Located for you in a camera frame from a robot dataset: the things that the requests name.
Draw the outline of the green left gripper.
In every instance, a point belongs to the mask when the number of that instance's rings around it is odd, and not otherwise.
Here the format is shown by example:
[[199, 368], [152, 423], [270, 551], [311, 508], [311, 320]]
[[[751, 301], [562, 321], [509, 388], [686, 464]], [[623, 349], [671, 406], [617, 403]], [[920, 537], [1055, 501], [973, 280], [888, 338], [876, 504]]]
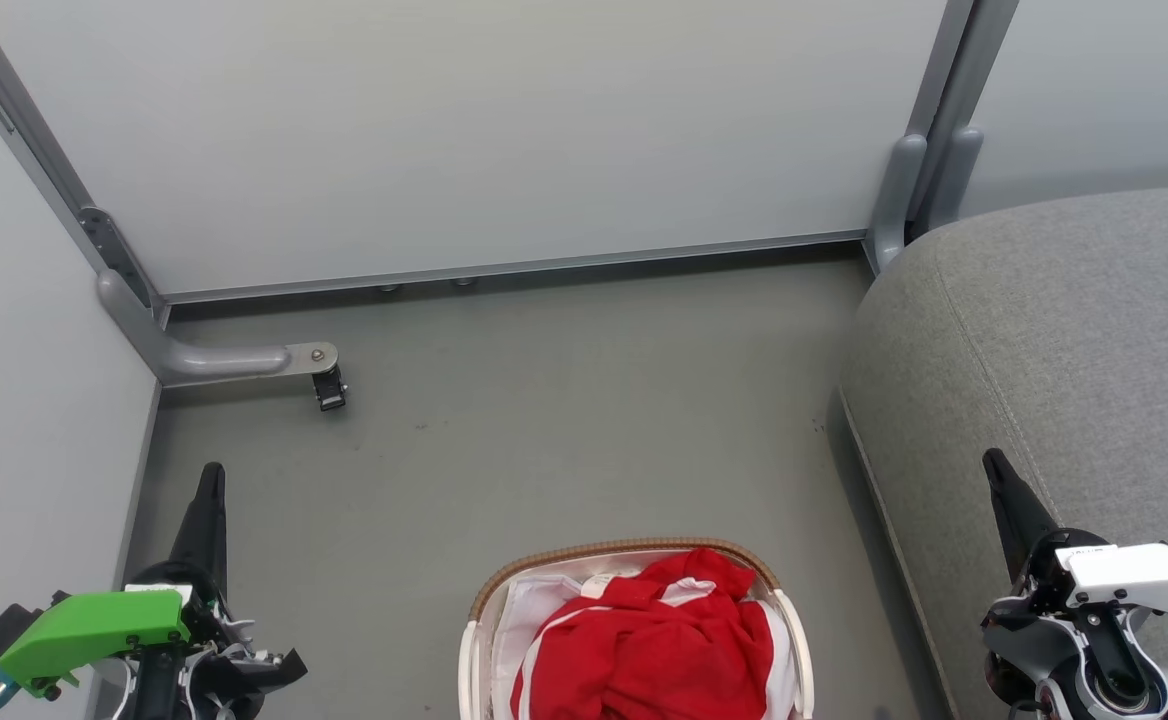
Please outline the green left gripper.
[[225, 598], [225, 470], [208, 462], [188, 501], [168, 561], [145, 568], [121, 591], [58, 594], [53, 605], [0, 616], [0, 671], [37, 698], [49, 698], [75, 671], [145, 650], [178, 659], [204, 650], [249, 648], [250, 619], [235, 619]]

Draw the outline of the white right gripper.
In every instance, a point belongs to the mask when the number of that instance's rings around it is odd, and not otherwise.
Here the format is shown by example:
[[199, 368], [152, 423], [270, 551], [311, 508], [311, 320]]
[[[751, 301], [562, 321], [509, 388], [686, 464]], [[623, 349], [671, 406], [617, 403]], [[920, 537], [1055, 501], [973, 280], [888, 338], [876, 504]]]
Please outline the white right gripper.
[[982, 468], [1013, 594], [1038, 614], [1092, 607], [1168, 615], [1168, 544], [1108, 544], [1087, 529], [1055, 522], [1033, 487], [1000, 448]]

